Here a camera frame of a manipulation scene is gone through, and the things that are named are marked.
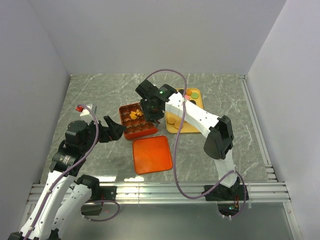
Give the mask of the orange swirl cookie top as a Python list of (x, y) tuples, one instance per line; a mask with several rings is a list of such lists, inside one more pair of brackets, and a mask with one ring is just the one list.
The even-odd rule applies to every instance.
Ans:
[(140, 109), (137, 109), (135, 112), (136, 112), (136, 115), (139, 117), (142, 117), (144, 115)]

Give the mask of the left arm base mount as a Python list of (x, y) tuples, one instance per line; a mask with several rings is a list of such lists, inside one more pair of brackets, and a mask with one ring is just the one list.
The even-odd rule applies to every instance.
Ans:
[(90, 193), (89, 199), (86, 201), (86, 203), (90, 203), (90, 205), (83, 205), (81, 207), (81, 214), (84, 218), (94, 222), (105, 221), (92, 219), (89, 218), (89, 216), (98, 216), (106, 203), (116, 204), (118, 207), (116, 213), (113, 216), (108, 217), (108, 220), (114, 218), (119, 213), (120, 205), (116, 203), (116, 186), (102, 186), (98, 178), (85, 174), (79, 177), (75, 183), (77, 186), (84, 185), (85, 189), (88, 189)]

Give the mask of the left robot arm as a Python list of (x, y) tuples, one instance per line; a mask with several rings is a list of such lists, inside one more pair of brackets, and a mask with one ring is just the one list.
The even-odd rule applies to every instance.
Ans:
[(76, 120), (68, 125), (32, 214), (20, 231), (9, 235), (10, 240), (60, 240), (70, 223), (81, 215), (84, 204), (102, 208), (104, 203), (115, 203), (115, 186), (104, 189), (96, 177), (77, 176), (97, 143), (117, 141), (126, 129), (109, 116), (104, 120), (106, 126), (96, 119), (90, 123)]

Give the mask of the green macaron cookie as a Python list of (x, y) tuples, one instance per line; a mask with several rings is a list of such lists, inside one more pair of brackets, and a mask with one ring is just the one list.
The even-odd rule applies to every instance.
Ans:
[(199, 97), (199, 94), (196, 93), (196, 92), (193, 92), (191, 95), (190, 95), (193, 99), (197, 99)]

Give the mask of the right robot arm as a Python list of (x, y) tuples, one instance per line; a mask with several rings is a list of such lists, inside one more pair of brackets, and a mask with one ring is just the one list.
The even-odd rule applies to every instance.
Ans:
[(165, 112), (171, 113), (191, 124), (205, 137), (203, 150), (214, 159), (222, 185), (221, 196), (226, 200), (236, 196), (237, 174), (232, 155), (234, 134), (230, 118), (205, 111), (167, 84), (158, 88), (145, 79), (135, 91), (141, 97), (140, 105), (147, 121), (156, 122), (164, 117)]

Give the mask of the orange tin lid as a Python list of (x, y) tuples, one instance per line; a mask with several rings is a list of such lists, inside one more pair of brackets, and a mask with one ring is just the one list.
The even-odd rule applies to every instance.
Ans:
[(134, 140), (132, 155), (138, 175), (167, 171), (173, 167), (168, 138), (164, 135)]

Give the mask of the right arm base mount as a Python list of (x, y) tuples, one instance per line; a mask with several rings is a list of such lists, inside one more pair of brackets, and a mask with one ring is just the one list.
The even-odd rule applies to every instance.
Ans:
[(231, 188), (219, 184), (204, 197), (206, 201), (244, 201), (249, 200), (249, 192), (242, 184), (236, 184)]

